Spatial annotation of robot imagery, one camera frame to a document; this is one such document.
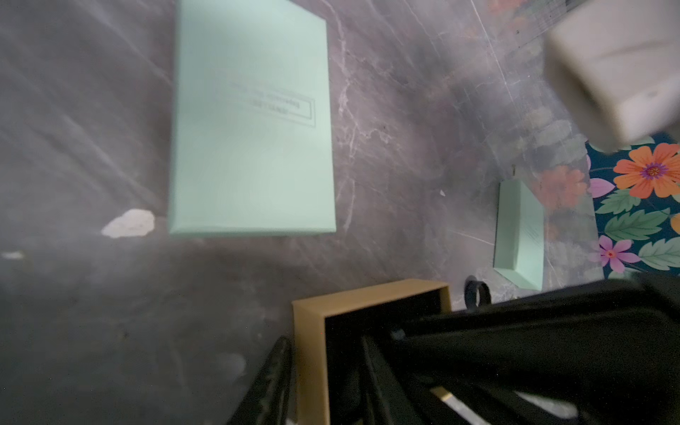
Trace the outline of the tan box base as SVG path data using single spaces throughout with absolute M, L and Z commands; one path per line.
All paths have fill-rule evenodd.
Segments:
M 364 423 L 361 337 L 452 311 L 447 283 L 406 279 L 296 300 L 297 422 Z

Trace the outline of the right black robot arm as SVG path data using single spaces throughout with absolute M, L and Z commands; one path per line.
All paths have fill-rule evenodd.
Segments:
M 602 152 L 679 138 L 679 3 L 586 1 L 547 32 L 544 76 Z

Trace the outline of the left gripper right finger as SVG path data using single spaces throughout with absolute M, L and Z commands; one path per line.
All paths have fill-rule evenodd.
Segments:
M 491 424 L 557 424 L 529 402 L 568 402 L 578 424 L 679 421 L 679 280 L 605 279 L 405 322 L 363 336 L 368 424 L 461 424 L 441 387 Z

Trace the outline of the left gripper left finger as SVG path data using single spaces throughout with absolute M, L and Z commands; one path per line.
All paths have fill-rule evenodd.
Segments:
M 278 338 L 228 425 L 284 425 L 288 419 L 292 342 Z

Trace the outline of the mint box lid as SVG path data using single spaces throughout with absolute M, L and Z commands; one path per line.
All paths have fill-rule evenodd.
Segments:
M 543 290 L 545 208 L 520 180 L 499 186 L 494 269 L 520 289 Z

